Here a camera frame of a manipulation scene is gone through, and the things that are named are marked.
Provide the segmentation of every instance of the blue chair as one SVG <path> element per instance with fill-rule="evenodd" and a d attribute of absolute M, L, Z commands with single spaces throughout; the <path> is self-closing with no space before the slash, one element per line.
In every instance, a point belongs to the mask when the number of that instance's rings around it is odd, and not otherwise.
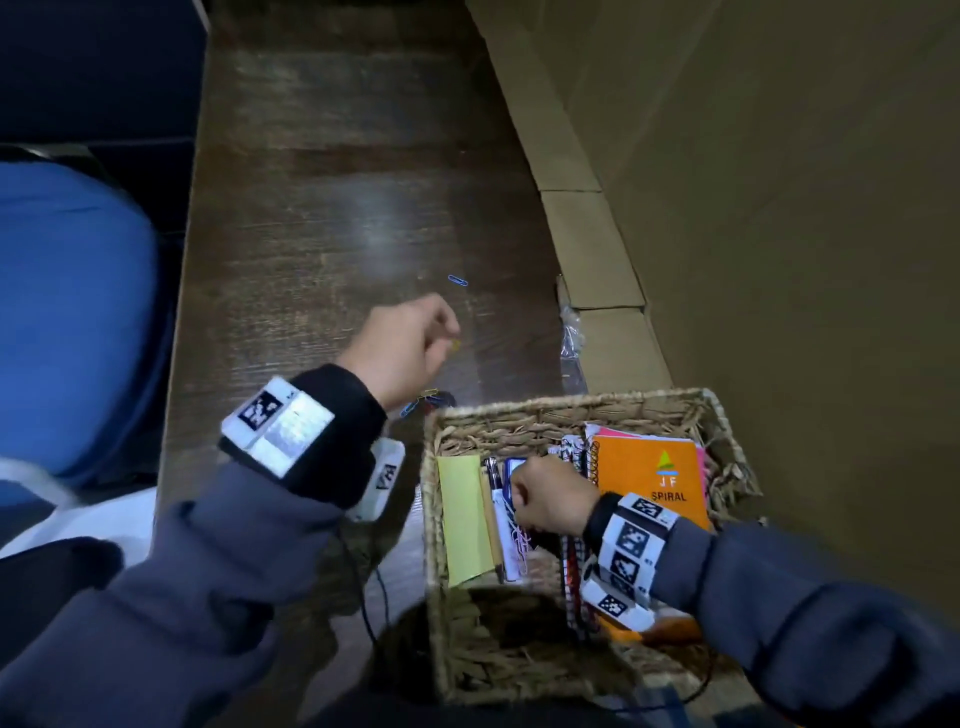
<path fill-rule="evenodd" d="M 0 161 L 0 509 L 36 499 L 13 479 L 83 488 L 142 419 L 173 337 L 160 246 L 123 192 Z"/>

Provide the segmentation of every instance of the wooden desk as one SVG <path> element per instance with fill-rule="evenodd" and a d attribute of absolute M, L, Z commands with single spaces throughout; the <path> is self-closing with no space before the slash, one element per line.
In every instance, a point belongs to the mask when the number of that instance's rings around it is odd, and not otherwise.
<path fill-rule="evenodd" d="M 463 347 L 437 386 L 460 403 L 560 394 L 557 261 L 462 3 L 237 0 L 211 21 L 160 506 L 200 492 L 240 400 L 332 359 L 378 303 L 450 301 Z M 346 535 L 364 578 L 392 549 L 395 618 L 422 599 L 423 577 L 419 425 L 392 432 L 409 446 L 399 493 L 376 527 Z M 224 724 L 291 724 L 318 670 L 305 714 L 359 675 L 370 644 L 339 549 L 316 593 L 281 611 L 275 670 Z"/>

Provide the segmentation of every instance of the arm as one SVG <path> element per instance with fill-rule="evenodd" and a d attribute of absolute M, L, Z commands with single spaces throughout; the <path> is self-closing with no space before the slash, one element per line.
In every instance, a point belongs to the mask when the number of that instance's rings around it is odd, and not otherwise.
<path fill-rule="evenodd" d="M 517 517 L 598 549 L 620 496 L 546 461 L 517 471 Z M 540 505 L 544 488 L 552 503 Z M 693 615 L 761 697 L 801 725 L 943 725 L 960 715 L 957 637 L 898 595 L 831 577 L 775 529 L 731 525 L 714 536 L 679 519 L 656 569 L 652 597 Z"/>
<path fill-rule="evenodd" d="M 0 723 L 199 725 L 261 677 L 273 607 L 313 585 L 330 531 L 363 495 L 384 409 L 425 386 L 457 330 L 439 297 L 375 309 L 340 366 L 293 379 L 334 415 L 309 467 L 278 481 L 242 457 L 224 465 L 160 519 L 146 562 L 71 600 L 0 673 Z"/>

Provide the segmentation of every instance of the gray sleeve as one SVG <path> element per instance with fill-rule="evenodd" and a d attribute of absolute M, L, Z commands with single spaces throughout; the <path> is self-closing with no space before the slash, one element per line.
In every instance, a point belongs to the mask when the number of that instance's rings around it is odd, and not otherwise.
<path fill-rule="evenodd" d="M 692 614 L 761 697 L 806 726 L 952 725 L 960 641 L 887 590 L 840 579 L 775 529 L 674 526 L 652 595 Z"/>
<path fill-rule="evenodd" d="M 0 673 L 0 724 L 199 725 L 272 661 L 342 511 L 236 463 L 157 524 L 154 550 L 75 597 Z"/>

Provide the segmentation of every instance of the woven basket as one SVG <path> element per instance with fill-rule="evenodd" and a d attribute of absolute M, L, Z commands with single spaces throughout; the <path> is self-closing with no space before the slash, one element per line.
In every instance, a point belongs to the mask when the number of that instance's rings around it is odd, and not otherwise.
<path fill-rule="evenodd" d="M 707 389 L 562 397 L 431 415 L 420 482 L 426 541 L 427 608 L 438 693 L 448 703 L 627 694 L 655 675 L 703 675 L 702 645 L 657 651 L 639 643 L 578 643 L 566 627 L 560 562 L 528 554 L 522 589 L 492 573 L 450 589 L 438 455 L 543 454 L 566 434 L 598 423 L 644 434 L 689 437 L 707 450 L 708 510 L 718 525 L 728 508 L 760 490 L 716 396 Z"/>

